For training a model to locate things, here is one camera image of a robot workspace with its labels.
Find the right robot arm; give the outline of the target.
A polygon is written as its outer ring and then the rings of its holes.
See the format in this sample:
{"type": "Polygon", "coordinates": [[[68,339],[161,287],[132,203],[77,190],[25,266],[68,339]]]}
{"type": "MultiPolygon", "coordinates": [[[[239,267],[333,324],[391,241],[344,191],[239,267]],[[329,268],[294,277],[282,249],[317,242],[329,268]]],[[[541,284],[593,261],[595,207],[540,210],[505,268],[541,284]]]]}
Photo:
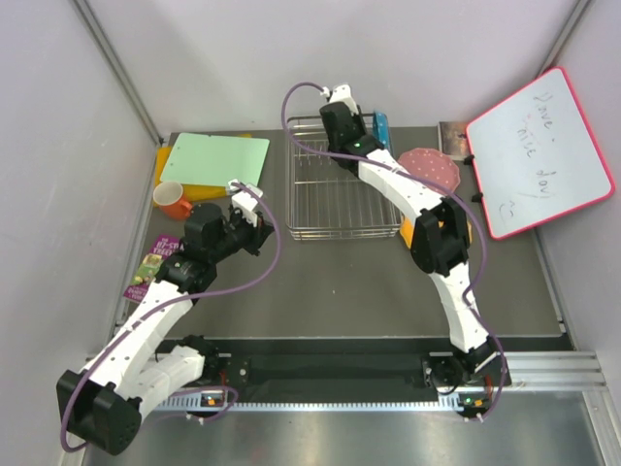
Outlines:
{"type": "Polygon", "coordinates": [[[453,373],[462,383],[483,378],[497,350],[490,332],[481,324],[472,291],[468,221],[456,197],[442,196],[409,177],[385,146],[365,128],[361,116],[343,102],[320,108],[328,149],[338,163],[360,181],[372,186],[413,224],[409,247],[416,266],[434,283],[455,347],[453,373]]]}

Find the blue polka dot plate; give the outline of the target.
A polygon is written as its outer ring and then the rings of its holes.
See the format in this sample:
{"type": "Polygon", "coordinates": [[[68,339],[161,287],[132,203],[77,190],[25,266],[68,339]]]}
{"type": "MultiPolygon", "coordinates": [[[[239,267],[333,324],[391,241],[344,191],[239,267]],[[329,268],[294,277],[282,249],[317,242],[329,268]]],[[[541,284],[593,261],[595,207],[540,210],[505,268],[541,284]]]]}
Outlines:
{"type": "Polygon", "coordinates": [[[373,134],[374,137],[378,139],[389,152],[392,151],[390,128],[386,114],[382,112],[374,112],[373,134]]]}

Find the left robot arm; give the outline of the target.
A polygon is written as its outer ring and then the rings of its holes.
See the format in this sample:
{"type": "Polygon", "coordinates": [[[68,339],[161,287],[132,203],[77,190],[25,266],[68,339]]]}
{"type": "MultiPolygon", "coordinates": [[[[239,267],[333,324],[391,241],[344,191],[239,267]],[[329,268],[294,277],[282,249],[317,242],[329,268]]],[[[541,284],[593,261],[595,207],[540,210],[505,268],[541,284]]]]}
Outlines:
{"type": "Polygon", "coordinates": [[[246,192],[232,197],[227,215],[212,203],[193,207],[179,247],[164,260],[133,315],[79,372],[68,370],[59,378],[56,395],[65,451],[78,450],[68,442],[74,435],[117,455],[159,405],[178,392],[189,392],[190,383],[206,385],[217,379],[220,363],[201,338],[176,345],[152,366],[147,362],[197,301],[259,284],[254,279],[210,289],[219,262],[240,250],[258,255],[270,236],[281,236],[273,212],[246,192]]]}

